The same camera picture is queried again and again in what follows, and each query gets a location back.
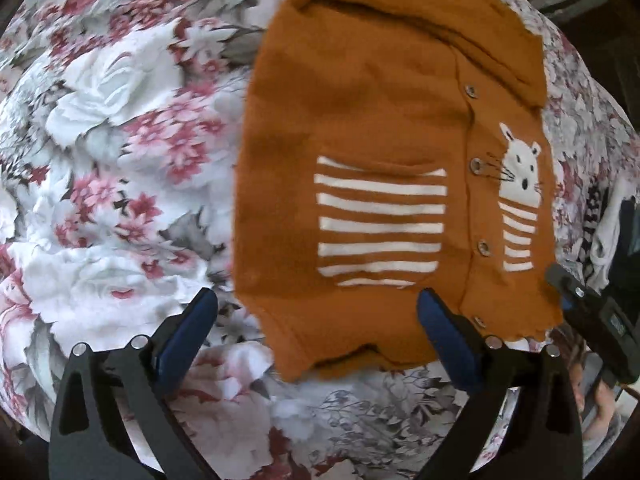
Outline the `black white striped cloth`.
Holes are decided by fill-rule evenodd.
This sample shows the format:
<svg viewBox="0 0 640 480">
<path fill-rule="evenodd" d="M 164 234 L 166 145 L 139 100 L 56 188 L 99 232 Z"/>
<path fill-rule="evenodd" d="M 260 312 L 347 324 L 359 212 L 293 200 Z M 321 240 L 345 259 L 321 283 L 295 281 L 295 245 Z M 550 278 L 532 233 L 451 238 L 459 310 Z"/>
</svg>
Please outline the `black white striped cloth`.
<svg viewBox="0 0 640 480">
<path fill-rule="evenodd" d="M 602 292 L 608 283 L 608 272 L 620 238 L 620 208 L 634 196 L 636 187 L 619 176 L 609 188 L 593 183 L 588 192 L 584 218 L 584 238 L 579 258 L 585 284 Z"/>
</svg>

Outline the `orange baby garment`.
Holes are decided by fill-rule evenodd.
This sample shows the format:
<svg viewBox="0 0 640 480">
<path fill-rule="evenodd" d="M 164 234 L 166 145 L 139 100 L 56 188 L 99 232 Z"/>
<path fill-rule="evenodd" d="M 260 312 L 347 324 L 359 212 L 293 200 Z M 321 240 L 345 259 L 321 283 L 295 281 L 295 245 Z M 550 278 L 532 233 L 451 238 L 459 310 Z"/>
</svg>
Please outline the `orange baby garment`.
<svg viewBox="0 0 640 480">
<path fill-rule="evenodd" d="M 284 0 L 248 88 L 235 295 L 280 377 L 435 359 L 419 292 L 481 333 L 561 322 L 541 39 L 501 0 Z"/>
</svg>

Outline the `floral bed sheet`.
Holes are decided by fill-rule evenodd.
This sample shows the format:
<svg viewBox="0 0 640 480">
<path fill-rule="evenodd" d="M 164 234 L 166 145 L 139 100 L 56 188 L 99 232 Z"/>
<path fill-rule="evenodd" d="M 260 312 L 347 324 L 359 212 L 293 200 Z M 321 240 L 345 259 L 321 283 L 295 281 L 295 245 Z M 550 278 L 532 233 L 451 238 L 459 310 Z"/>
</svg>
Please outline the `floral bed sheet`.
<svg viewBox="0 0 640 480">
<path fill-rule="evenodd" d="M 25 0 L 1 38 L 1 405 L 49 439 L 75 344 L 126 346 L 202 288 L 220 315 L 171 413 L 225 479 L 408 479 L 466 396 L 436 361 L 282 379 L 236 298 L 248 88 L 284 0 Z M 526 0 L 552 154 L 554 260 L 582 275 L 588 192 L 639 191 L 639 136 Z"/>
</svg>

